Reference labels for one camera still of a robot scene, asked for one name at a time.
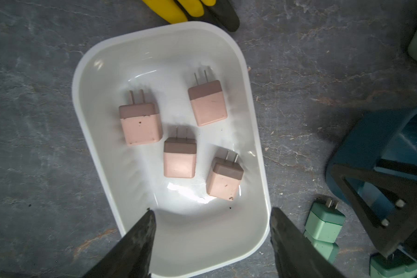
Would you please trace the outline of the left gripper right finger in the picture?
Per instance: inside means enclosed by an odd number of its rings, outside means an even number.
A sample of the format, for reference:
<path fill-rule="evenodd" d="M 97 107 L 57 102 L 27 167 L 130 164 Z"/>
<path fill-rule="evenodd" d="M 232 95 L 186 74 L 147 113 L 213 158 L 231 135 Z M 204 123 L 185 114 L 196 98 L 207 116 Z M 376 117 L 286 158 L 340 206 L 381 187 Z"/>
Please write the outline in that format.
<path fill-rule="evenodd" d="M 271 243 L 280 278 L 342 278 L 279 208 L 270 216 Z"/>

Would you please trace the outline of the pink plug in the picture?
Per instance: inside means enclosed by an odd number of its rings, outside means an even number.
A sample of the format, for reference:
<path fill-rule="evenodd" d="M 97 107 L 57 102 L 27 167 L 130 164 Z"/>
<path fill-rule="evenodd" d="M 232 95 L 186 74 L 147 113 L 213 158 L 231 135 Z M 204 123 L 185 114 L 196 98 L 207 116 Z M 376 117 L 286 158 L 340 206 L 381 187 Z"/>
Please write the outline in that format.
<path fill-rule="evenodd" d="M 119 107 L 119 118 L 127 145 L 144 145 L 160 141 L 163 129 L 156 103 L 147 103 L 142 89 L 142 103 L 136 103 L 134 92 L 129 92 L 132 103 Z"/>
<path fill-rule="evenodd" d="M 188 89 L 193 114 L 198 126 L 206 126 L 228 118 L 221 82 L 209 81 Z"/>
<path fill-rule="evenodd" d="M 242 181 L 244 170 L 237 162 L 239 154 L 232 161 L 225 158 L 214 158 L 206 181 L 206 193 L 214 198 L 227 201 L 235 200 Z"/>
<path fill-rule="evenodd" d="M 176 135 L 164 142 L 163 174 L 167 178 L 194 178 L 197 159 L 197 142 L 195 139 Z"/>

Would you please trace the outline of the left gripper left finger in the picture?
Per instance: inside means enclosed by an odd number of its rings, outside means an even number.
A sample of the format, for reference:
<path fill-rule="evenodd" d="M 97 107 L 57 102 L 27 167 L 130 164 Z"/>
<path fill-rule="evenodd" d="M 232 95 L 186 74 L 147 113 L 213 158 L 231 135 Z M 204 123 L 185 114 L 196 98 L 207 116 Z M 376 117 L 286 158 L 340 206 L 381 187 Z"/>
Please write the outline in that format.
<path fill-rule="evenodd" d="M 147 212 L 85 278 L 150 278 L 149 266 L 156 233 L 153 210 Z"/>

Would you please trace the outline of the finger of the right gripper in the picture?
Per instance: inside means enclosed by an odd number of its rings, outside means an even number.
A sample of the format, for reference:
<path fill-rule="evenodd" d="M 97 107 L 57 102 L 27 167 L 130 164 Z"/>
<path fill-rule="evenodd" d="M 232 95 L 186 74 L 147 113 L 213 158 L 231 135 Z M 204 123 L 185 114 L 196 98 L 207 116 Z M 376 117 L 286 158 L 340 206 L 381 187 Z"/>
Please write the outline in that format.
<path fill-rule="evenodd" d="M 403 249 L 417 258 L 417 166 L 382 166 L 392 172 L 334 164 L 330 174 L 379 253 L 388 257 Z"/>

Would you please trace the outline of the pink plug front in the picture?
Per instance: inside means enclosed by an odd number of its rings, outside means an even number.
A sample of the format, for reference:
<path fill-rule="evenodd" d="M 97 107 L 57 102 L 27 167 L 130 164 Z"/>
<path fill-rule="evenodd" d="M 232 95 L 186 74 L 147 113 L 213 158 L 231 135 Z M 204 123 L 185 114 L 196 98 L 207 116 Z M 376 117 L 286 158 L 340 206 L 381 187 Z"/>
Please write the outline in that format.
<path fill-rule="evenodd" d="M 194 178 L 197 159 L 197 142 L 195 139 L 176 135 L 164 142 L 163 174 L 167 178 Z"/>

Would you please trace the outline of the teal plastic bin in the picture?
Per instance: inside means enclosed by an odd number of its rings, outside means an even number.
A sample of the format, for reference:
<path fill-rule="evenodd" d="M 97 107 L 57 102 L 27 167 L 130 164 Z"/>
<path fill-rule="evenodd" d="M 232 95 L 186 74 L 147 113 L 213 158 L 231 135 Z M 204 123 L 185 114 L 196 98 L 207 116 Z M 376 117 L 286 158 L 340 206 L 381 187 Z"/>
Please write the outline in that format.
<path fill-rule="evenodd" d="M 365 113 L 332 154 L 325 172 L 327 186 L 349 204 L 332 178 L 332 165 L 372 170 L 380 159 L 417 165 L 417 107 Z"/>

